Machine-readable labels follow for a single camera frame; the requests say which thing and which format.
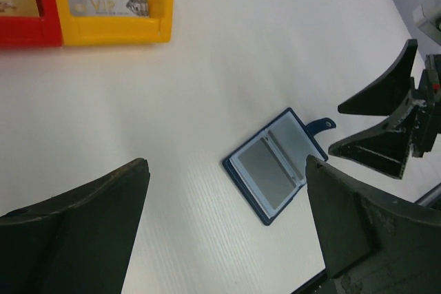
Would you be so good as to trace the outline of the blue card holder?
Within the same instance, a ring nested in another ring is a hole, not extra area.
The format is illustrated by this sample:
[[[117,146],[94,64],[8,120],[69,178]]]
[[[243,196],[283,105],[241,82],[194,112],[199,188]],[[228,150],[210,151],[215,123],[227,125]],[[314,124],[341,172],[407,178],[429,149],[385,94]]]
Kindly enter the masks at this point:
[[[307,157],[328,160],[315,135],[335,128],[330,118],[306,125],[288,107],[222,160],[223,169],[265,226],[307,184]]]

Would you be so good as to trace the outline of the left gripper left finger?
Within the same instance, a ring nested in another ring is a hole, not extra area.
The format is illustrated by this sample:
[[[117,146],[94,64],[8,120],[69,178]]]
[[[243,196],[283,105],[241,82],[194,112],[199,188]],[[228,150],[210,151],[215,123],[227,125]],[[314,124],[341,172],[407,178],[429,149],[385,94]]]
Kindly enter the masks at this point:
[[[120,293],[150,181],[137,158],[1,217],[2,293]]]

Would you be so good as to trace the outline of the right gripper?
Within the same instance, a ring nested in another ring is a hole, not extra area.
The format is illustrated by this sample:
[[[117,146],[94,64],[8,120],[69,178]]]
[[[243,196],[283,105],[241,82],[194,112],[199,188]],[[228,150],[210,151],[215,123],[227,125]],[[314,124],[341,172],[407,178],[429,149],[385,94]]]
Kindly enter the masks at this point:
[[[418,41],[408,39],[382,75],[338,106],[341,114],[390,116],[332,144],[329,155],[400,180],[410,151],[416,158],[432,151],[440,134],[440,55],[426,56],[415,88],[411,71],[417,50]],[[415,90],[413,96],[405,98],[411,87]]]

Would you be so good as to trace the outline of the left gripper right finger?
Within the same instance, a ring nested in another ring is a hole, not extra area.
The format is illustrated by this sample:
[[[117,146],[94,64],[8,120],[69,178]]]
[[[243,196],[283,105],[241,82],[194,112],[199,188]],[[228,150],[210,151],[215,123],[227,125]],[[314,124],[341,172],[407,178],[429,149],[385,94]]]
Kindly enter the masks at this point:
[[[307,157],[307,194],[337,293],[439,293],[440,212]]]

